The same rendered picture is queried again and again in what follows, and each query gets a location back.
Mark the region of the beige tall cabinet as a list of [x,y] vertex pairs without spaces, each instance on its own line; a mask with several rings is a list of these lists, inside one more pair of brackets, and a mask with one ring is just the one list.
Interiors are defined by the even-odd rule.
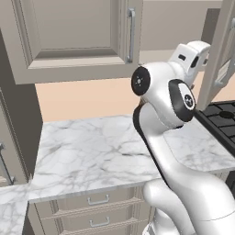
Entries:
[[[6,164],[15,175],[14,185],[33,178],[42,129],[34,84],[15,84],[0,30],[0,142]],[[8,185],[0,169],[0,186]]]

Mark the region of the beige open cabinet door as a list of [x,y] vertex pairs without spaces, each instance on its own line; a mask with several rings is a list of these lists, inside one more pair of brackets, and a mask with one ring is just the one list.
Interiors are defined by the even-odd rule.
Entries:
[[201,39],[209,42],[211,48],[205,69],[200,72],[197,81],[197,110],[205,110],[222,88],[215,86],[218,70],[221,67],[223,53],[229,37],[231,20],[235,17],[235,0],[223,0],[220,9],[209,8],[206,14]]

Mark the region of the beige wall cabinet door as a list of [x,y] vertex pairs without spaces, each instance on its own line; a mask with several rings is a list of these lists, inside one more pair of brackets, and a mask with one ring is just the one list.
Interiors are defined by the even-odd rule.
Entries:
[[[0,29],[17,84],[130,77],[140,57],[143,0],[0,0]],[[134,8],[133,62],[129,55]]]

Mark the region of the black hob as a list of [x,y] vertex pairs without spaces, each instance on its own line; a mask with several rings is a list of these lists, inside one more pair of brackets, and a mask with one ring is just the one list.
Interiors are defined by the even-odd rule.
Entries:
[[235,158],[235,100],[212,102],[195,118]]

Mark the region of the beige shallow drawer front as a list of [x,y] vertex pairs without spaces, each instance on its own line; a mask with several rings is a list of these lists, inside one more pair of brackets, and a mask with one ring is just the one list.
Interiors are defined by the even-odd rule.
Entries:
[[[93,201],[104,200],[109,194],[109,202],[102,205],[89,206],[87,197]],[[40,218],[56,218],[60,215],[68,215],[72,212],[78,212],[90,208],[106,208],[122,203],[136,203],[142,201],[142,195],[139,187],[122,188],[118,190],[106,191],[96,194],[83,196],[70,196],[65,198],[53,199],[45,202],[38,202],[35,208]]]

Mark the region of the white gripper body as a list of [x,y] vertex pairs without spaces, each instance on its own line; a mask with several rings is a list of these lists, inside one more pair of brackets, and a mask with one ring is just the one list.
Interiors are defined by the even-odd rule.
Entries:
[[204,63],[205,58],[210,49],[210,45],[201,40],[194,40],[187,43],[188,48],[190,49],[189,55],[189,69],[198,69]]

